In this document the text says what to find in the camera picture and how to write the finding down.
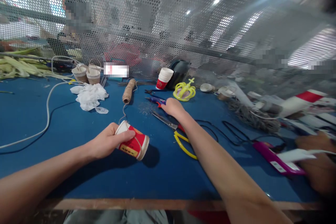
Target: hand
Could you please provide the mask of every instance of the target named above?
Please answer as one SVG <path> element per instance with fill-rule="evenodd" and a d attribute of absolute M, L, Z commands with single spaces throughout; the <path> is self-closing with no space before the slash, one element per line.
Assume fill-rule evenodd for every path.
<path fill-rule="evenodd" d="M 336 146 L 333 145 L 327 134 L 323 131 L 318 131 L 317 135 L 299 136 L 295 140 L 295 143 L 299 149 L 321 149 L 336 152 Z"/>
<path fill-rule="evenodd" d="M 118 144 L 131 140 L 135 136 L 134 131 L 124 131 L 115 135 L 118 124 L 111 123 L 94 139 L 85 145 L 93 158 L 100 159 L 107 157 L 114 151 Z"/>
<path fill-rule="evenodd" d="M 167 114 L 173 117 L 178 117 L 185 112 L 182 104 L 174 98 L 168 98 L 166 100 L 166 105 L 161 104 L 161 107 L 164 111 L 167 112 Z"/>

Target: black cable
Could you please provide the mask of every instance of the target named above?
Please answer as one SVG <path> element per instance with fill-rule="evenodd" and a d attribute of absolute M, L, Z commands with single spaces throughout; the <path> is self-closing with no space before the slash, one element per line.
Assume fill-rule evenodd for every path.
<path fill-rule="evenodd" d="M 224 124 L 224 126 L 236 137 L 236 139 L 240 140 L 240 145 L 242 145 L 245 142 L 250 142 L 251 139 L 244 133 L 242 132 L 240 129 L 238 129 L 236 126 L 234 126 L 233 124 L 229 123 L 228 121 L 222 121 L 222 123 Z M 245 139 L 241 138 L 240 136 L 238 136 L 228 125 L 230 125 L 231 127 L 233 127 L 235 130 L 237 130 L 240 134 L 242 134 Z"/>
<path fill-rule="evenodd" d="M 201 127 L 205 127 L 205 128 L 207 128 L 208 130 L 210 130 L 211 132 L 212 132 L 212 134 L 216 137 L 216 142 L 218 142 L 218 136 L 215 134 L 215 132 L 212 130 L 212 129 L 210 129 L 208 126 L 206 126 L 206 125 L 201 125 L 200 124 L 200 126 Z"/>
<path fill-rule="evenodd" d="M 266 136 L 258 136 L 258 137 L 256 137 L 256 138 L 254 138 L 254 139 L 251 139 L 251 138 L 249 138 L 244 132 L 242 132 L 240 129 L 238 129 L 236 126 L 234 126 L 234 125 L 232 125 L 231 123 L 229 123 L 228 121 L 222 121 L 222 123 L 223 123 L 223 125 L 237 138 L 237 139 L 239 139 L 241 142 L 240 143 L 237 143 L 237 142 L 234 142 L 234 141 L 232 141 L 230 138 L 228 138 L 225 134 L 225 136 L 226 136 L 226 138 L 228 138 L 228 140 L 232 143 L 232 144 L 234 144 L 234 145 L 236 145 L 236 146 L 240 146 L 240 145 L 242 145 L 242 144 L 244 144 L 244 143 L 246 143 L 246 142 L 249 142 L 249 143 L 254 143 L 254 142 L 257 142 L 257 141 L 259 141 L 259 139 L 260 138 L 265 138 L 265 137 L 275 137 L 275 138 L 278 138 L 278 139 L 281 139 L 282 141 L 283 141 L 283 143 L 281 144 L 281 145 L 277 145 L 277 146 L 274 146 L 273 148 L 271 148 L 275 153 L 280 153 L 286 146 L 287 146 L 287 143 L 286 143 L 286 141 L 282 138 L 282 137 L 280 137 L 280 136 L 278 136 L 278 135 L 266 135 Z M 239 135 L 237 135 L 228 125 L 230 125 L 231 127 L 233 127 L 235 130 L 237 130 L 240 134 L 242 134 L 244 137 L 246 137 L 246 140 L 244 140 L 243 138 L 241 138 Z"/>
<path fill-rule="evenodd" d="M 225 136 L 226 139 L 228 139 L 233 145 L 236 145 L 236 146 L 240 146 L 241 144 L 240 143 L 236 143 L 234 141 L 232 141 L 227 135 L 225 135 L 225 133 L 223 131 L 221 131 L 217 126 L 213 125 L 211 122 L 209 121 L 204 121 L 204 120 L 195 120 L 197 122 L 202 122 L 202 123 L 208 123 L 210 124 L 212 127 L 214 127 L 216 130 L 218 130 L 223 136 Z"/>

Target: tangled wire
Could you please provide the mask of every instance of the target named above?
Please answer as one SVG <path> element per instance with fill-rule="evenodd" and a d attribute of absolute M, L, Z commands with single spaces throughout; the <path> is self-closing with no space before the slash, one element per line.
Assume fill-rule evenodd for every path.
<path fill-rule="evenodd" d="M 270 117 L 269 114 L 259 110 L 251 111 L 250 108 L 240 103 L 239 100 L 229 99 L 227 105 L 230 110 L 235 111 L 238 118 L 253 128 L 263 130 L 269 134 L 277 134 L 281 124 L 277 118 Z"/>

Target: metal mesh screen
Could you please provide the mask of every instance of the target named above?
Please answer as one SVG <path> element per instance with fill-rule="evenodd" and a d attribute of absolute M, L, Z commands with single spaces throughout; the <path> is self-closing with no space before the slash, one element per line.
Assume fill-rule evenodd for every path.
<path fill-rule="evenodd" d="M 279 94 L 282 86 L 282 97 L 321 81 L 328 86 L 334 77 L 312 82 L 306 70 L 309 61 L 334 56 L 334 20 L 286 0 L 1 2 L 0 39 L 20 39 L 42 46 L 45 56 L 69 54 L 86 64 L 125 61 L 134 77 L 155 79 L 180 58 L 192 63 L 188 75 L 196 85 L 220 86 L 230 76 L 261 93 Z"/>

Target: blue table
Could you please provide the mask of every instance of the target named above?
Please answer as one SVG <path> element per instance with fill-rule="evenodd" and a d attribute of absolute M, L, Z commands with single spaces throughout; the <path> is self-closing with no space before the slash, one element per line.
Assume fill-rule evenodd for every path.
<path fill-rule="evenodd" d="M 59 82 L 53 78 L 49 82 L 45 79 L 37 81 L 20 78 L 0 83 L 0 90 L 15 93 L 0 93 L 0 145 L 31 136 L 45 127 L 46 99 L 50 89 Z M 109 123 L 118 123 L 123 115 L 121 97 L 125 88 L 118 87 L 117 82 L 107 81 L 105 89 L 110 96 L 100 102 L 102 107 L 109 110 L 108 114 L 98 114 L 95 110 L 83 111 L 70 88 L 67 84 L 60 85 L 52 93 L 49 104 L 50 126 L 42 136 L 0 149 L 0 177 L 86 143 Z M 125 108 L 129 123 L 150 137 L 150 146 L 143 162 L 115 150 L 109 157 L 80 169 L 55 189 L 49 198 L 220 200 L 199 162 L 187 156 L 175 142 L 173 131 L 150 114 L 151 109 L 158 108 L 144 98 L 148 96 L 144 94 L 144 89 L 152 88 L 154 86 L 140 86 L 133 93 L 130 105 Z M 160 96 L 168 98 L 173 95 L 169 91 L 160 93 Z M 193 118 L 208 120 L 227 135 L 230 132 L 222 125 L 222 120 L 230 121 L 251 138 L 264 135 L 240 122 L 226 104 L 212 94 L 198 90 L 196 96 L 183 103 L 183 106 Z M 250 144 L 233 146 L 218 131 L 213 130 L 220 145 L 274 201 L 305 203 L 318 199 L 306 178 L 288 179 L 280 175 Z M 286 130 L 282 130 L 282 134 L 289 139 L 296 137 Z M 274 138 L 269 141 L 273 144 L 281 143 Z"/>

